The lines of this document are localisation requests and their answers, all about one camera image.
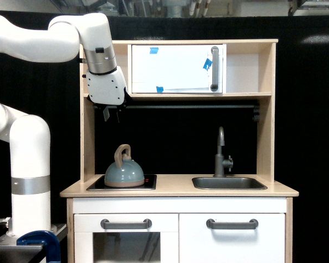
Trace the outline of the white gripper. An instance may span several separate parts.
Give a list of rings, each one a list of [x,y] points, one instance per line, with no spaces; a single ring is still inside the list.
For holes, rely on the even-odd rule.
[[[116,70],[105,75],[94,75],[89,70],[86,72],[89,97],[95,104],[121,105],[124,102],[126,80],[122,69],[117,66]],[[103,109],[104,121],[110,118],[109,108]],[[117,121],[121,123],[122,107],[117,106]]]

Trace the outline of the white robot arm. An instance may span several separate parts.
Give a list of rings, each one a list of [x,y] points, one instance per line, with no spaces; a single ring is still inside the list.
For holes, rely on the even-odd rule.
[[[117,65],[105,14],[55,17],[47,30],[17,27],[0,16],[0,53],[40,63],[66,62],[83,49],[93,103],[121,105],[126,81]],[[10,147],[12,219],[9,235],[52,228],[50,130],[39,116],[0,104],[0,139]]]

